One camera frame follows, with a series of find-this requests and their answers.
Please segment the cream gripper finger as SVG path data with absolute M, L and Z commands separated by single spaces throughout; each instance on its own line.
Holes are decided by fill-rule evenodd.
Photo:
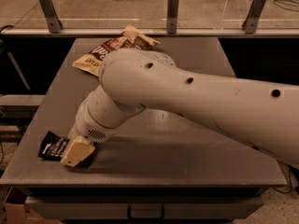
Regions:
M 78 153 L 65 153 L 62 156 L 61 164 L 70 167 L 75 167 L 81 162 L 81 160 L 82 157 Z

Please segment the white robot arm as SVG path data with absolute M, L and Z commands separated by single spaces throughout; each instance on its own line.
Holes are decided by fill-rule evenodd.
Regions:
M 102 61 L 99 85 L 82 102 L 62 157 L 74 167 L 96 144 L 147 108 L 164 110 L 299 166 L 299 88 L 185 71 L 167 55 L 117 49 Z

